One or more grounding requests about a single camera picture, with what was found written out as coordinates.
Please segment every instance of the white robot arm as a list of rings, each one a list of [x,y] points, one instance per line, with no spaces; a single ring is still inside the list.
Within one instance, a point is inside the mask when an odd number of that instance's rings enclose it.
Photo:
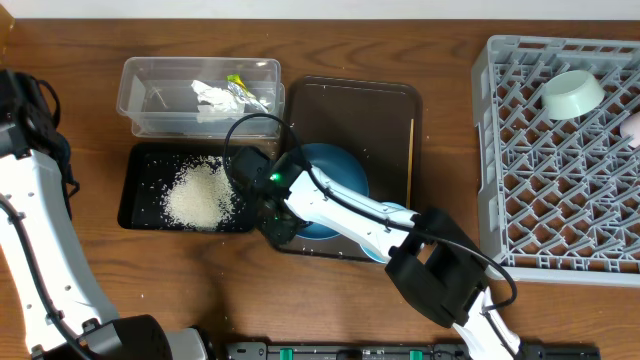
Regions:
[[[59,111],[49,112],[41,84],[0,72],[0,245],[32,358],[214,359],[198,329],[165,332],[148,315],[120,318],[96,282],[71,224],[66,184],[75,182],[55,131]]]
[[[412,218],[417,215],[415,211],[381,204],[336,183],[317,167],[313,167],[312,171],[325,188],[361,211],[396,224],[414,226]],[[386,228],[382,223],[358,215],[326,198],[307,171],[298,176],[289,190],[291,193],[284,203],[300,219],[329,227],[370,249],[387,262],[391,259],[391,249],[399,248],[409,235],[406,231]],[[519,352],[520,338],[507,329],[496,310],[488,311],[491,320],[487,319],[483,309],[491,305],[491,291],[487,287],[477,294],[466,323],[454,323],[453,328],[464,339],[472,359],[511,360],[514,358],[512,354]]]

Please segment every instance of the pink object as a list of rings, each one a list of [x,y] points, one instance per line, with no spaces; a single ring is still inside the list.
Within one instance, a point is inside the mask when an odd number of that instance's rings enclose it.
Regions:
[[[631,147],[636,148],[640,145],[640,112],[629,116],[620,125],[620,135],[623,138],[632,136],[633,140],[629,143]]]

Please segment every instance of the green connector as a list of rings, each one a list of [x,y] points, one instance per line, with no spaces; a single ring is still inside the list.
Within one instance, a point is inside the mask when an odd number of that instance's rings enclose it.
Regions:
[[[409,360],[422,360],[422,351],[419,351],[419,350],[409,351]]]
[[[293,360],[293,349],[280,349],[280,360]]]

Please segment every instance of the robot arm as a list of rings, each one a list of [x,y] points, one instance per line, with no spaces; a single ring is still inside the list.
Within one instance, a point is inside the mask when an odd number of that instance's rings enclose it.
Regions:
[[[68,145],[55,131],[57,115],[31,76],[0,72],[0,93],[0,203],[8,217],[0,212],[0,245],[32,358],[215,359],[197,329],[165,333],[149,315],[119,318],[71,224],[66,184],[75,182]],[[73,351],[80,339],[87,344],[82,354]]]
[[[386,206],[341,186],[317,167],[313,167],[312,171],[323,186],[361,211],[396,224],[414,226],[412,218],[418,215],[415,211]],[[306,171],[298,176],[289,189],[291,193],[284,203],[301,220],[329,227],[375,252],[387,262],[391,260],[391,249],[399,248],[408,236],[405,231],[385,228],[383,224],[369,220],[327,199]],[[493,305],[491,291],[489,287],[484,287],[477,292],[466,322],[454,322],[453,328],[464,339],[473,359],[514,359],[512,354],[519,352],[520,338],[507,329],[496,310],[483,314],[483,308],[490,305]]]
[[[437,324],[456,329],[473,359],[517,356],[518,336],[496,310],[485,310],[493,305],[486,264],[446,244],[438,244],[426,264],[417,259],[425,240],[413,230],[480,251],[445,213],[430,209],[421,215],[381,204],[341,186],[317,167],[305,169],[295,152],[272,164],[259,150],[243,148],[230,171],[245,198],[257,204],[258,228],[272,243],[286,243],[306,222],[329,227],[386,260],[385,271],[407,302]],[[333,196],[327,197],[318,184]],[[390,223],[407,230],[385,225]]]

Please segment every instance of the black tray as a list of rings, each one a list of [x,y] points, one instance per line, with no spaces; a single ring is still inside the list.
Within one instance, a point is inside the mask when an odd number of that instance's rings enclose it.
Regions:
[[[228,156],[237,147],[230,146]],[[127,177],[124,182],[118,224],[125,229],[193,230],[170,224],[163,216],[161,204],[163,186],[171,187],[184,162],[198,156],[222,156],[222,145],[141,143],[131,149]],[[215,231],[248,232],[255,224],[254,212],[239,197],[230,221],[220,224]]]

